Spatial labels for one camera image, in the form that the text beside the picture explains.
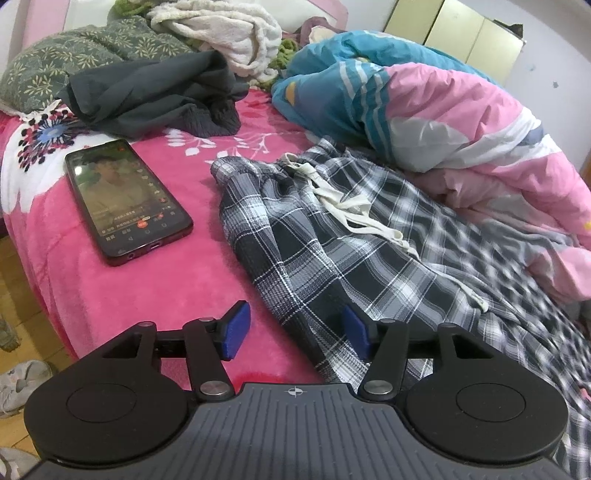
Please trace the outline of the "black white plaid pants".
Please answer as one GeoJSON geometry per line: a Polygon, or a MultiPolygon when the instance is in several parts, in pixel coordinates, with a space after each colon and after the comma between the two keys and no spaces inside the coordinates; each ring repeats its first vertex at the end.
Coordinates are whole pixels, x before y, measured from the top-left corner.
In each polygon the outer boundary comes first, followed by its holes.
{"type": "Polygon", "coordinates": [[[346,304],[374,320],[457,324],[560,391],[569,420],[556,462],[589,477],[590,344],[478,227],[329,139],[273,163],[224,156],[211,175],[236,258],[322,378],[358,386],[367,372],[342,329],[346,304]]]}

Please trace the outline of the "pink floral bed blanket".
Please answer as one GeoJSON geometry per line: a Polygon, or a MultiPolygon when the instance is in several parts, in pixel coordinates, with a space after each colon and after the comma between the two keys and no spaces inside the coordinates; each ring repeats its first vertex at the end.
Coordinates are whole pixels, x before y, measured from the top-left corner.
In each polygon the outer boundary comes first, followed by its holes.
{"type": "Polygon", "coordinates": [[[65,122],[33,125],[32,143],[45,161],[26,166],[18,155],[26,123],[1,119],[1,205],[8,233],[40,306],[65,346],[83,357],[130,326],[151,321],[176,330],[202,317],[221,317],[239,300],[249,302],[252,325],[228,375],[245,382],[315,383],[318,373],[264,306],[225,240],[219,220],[221,191],[211,163],[239,155],[273,162],[308,148],[300,127],[287,122],[270,96],[252,90],[238,102],[242,127],[229,137],[202,139],[169,129],[133,143],[187,211],[192,231],[121,266],[96,248],[65,174],[65,156],[100,145],[101,133],[76,134],[65,122]]]}

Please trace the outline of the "black smartphone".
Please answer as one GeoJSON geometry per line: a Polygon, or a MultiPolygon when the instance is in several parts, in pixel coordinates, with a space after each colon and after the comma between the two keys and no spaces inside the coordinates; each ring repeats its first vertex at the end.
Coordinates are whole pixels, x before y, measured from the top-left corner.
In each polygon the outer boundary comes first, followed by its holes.
{"type": "Polygon", "coordinates": [[[65,157],[86,228],[105,261],[122,265],[193,229],[186,210],[125,140],[65,157]]]}

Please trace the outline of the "grey sneaker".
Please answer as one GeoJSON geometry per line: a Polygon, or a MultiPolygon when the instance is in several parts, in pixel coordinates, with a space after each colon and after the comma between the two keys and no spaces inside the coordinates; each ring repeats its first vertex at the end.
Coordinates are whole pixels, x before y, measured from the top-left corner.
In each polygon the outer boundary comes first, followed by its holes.
{"type": "Polygon", "coordinates": [[[3,373],[0,392],[1,417],[11,417],[21,411],[32,393],[53,375],[53,367],[40,360],[19,363],[3,373]]]}
{"type": "Polygon", "coordinates": [[[19,480],[39,463],[39,458],[16,448],[0,448],[0,480],[19,480]]]}

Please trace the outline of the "pink blue patterned duvet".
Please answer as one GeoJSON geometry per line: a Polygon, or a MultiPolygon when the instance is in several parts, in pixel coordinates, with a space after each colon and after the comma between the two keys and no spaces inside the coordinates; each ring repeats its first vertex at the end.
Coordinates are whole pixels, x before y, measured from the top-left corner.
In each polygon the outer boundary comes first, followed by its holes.
{"type": "Polygon", "coordinates": [[[295,54],[271,100],[318,136],[375,150],[479,224],[557,302],[589,299],[589,188],[542,122],[481,72],[352,31],[295,54]]]}

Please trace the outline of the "dark grey garment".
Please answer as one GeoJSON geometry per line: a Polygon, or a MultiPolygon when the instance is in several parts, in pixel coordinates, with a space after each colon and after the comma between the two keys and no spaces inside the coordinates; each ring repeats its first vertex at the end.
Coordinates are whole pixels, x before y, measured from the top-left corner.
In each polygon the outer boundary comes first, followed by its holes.
{"type": "Polygon", "coordinates": [[[84,70],[57,97],[86,126],[113,136],[175,128],[209,138],[238,132],[236,103],[248,93],[249,84],[211,50],[84,70]]]}

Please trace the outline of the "cream white fleece blanket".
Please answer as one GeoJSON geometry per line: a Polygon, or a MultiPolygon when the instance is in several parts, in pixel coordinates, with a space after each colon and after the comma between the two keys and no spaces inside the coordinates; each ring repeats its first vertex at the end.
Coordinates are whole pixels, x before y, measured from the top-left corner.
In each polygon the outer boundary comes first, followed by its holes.
{"type": "Polygon", "coordinates": [[[279,74],[271,63],[280,53],[283,30],[257,3],[166,2],[153,7],[146,18],[157,32],[177,35],[200,51],[219,52],[239,77],[266,83],[279,74]]]}

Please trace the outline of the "pale yellow wardrobe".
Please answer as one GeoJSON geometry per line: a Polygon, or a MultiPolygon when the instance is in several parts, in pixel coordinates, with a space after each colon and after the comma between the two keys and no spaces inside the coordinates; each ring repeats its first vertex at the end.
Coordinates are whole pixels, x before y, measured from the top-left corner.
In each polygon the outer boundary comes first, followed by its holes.
{"type": "Polygon", "coordinates": [[[400,0],[385,31],[451,55],[501,85],[526,44],[521,24],[491,20],[457,0],[400,0]]]}

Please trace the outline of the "green patterned pillow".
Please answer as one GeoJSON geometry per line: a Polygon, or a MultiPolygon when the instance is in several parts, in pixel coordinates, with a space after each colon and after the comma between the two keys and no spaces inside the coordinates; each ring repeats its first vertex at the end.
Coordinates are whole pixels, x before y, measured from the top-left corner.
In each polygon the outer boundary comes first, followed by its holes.
{"type": "Polygon", "coordinates": [[[34,43],[10,62],[1,78],[1,105],[28,114],[52,103],[79,71],[190,51],[176,37],[152,30],[140,16],[64,31],[34,43]]]}

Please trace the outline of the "pink white bed headboard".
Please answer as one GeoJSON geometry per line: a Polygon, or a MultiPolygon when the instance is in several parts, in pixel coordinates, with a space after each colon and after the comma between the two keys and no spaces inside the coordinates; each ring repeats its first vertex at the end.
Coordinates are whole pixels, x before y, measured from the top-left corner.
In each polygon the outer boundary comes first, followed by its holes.
{"type": "MultiPolygon", "coordinates": [[[[335,28],[344,30],[349,12],[339,1],[256,1],[286,32],[300,28],[304,20],[322,16],[335,28]]],[[[87,25],[104,26],[115,18],[114,1],[26,1],[21,48],[62,31],[87,25]]]]}

